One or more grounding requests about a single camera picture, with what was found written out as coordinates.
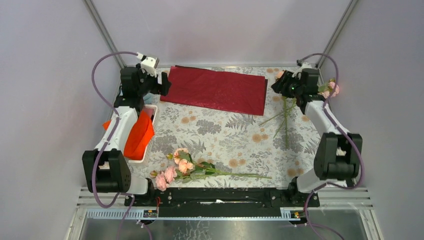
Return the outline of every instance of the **floral pattern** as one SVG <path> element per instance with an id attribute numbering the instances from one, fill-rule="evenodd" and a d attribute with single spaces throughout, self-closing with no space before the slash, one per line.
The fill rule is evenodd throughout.
<path id="1" fill-rule="evenodd" d="M 160 101 L 155 121 L 155 136 L 147 160 L 129 163 L 130 170 L 139 177 L 149 178 L 153 170 L 164 171 L 174 164 L 166 158 L 176 148 L 189 149 L 195 161 L 210 162 L 217 169 L 230 173 L 261 174 L 272 179 L 240 176 L 216 176 L 196 179 L 187 183 L 172 182 L 169 187 L 197 188 L 260 188 L 287 187 L 293 177 L 313 167 L 320 136 L 311 121 L 299 108 L 290 111 L 287 122 L 288 146 L 285 143 L 285 126 L 274 137 L 283 121 L 283 115 L 260 125 L 283 109 L 283 99 L 274 93 L 271 85 L 278 72 L 293 68 L 268 67 L 213 67 L 214 71 L 265 76 L 268 79 L 263 116 L 220 111 Z"/>

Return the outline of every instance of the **white wall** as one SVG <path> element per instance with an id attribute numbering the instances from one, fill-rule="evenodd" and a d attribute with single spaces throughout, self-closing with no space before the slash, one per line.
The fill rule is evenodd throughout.
<path id="1" fill-rule="evenodd" d="M 387 240 L 424 235 L 424 1 L 360 1 L 330 53 L 334 114 L 363 137 L 365 184 Z M 326 61 L 324 77 L 334 76 Z"/>
<path id="2" fill-rule="evenodd" d="M 268 67 L 322 52 L 350 1 L 93 2 L 118 50 L 153 54 L 161 65 Z"/>
<path id="3" fill-rule="evenodd" d="M 60 240 L 110 110 L 91 85 L 109 53 L 81 0 L 0 1 L 0 239 Z M 119 69 L 98 69 L 111 99 Z"/>

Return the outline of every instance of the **folded red fabric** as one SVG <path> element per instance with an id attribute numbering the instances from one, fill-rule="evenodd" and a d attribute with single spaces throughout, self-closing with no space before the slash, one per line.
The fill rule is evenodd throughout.
<path id="1" fill-rule="evenodd" d="M 164 102 L 251 115 L 264 115 L 268 80 L 264 76 L 173 66 Z"/>

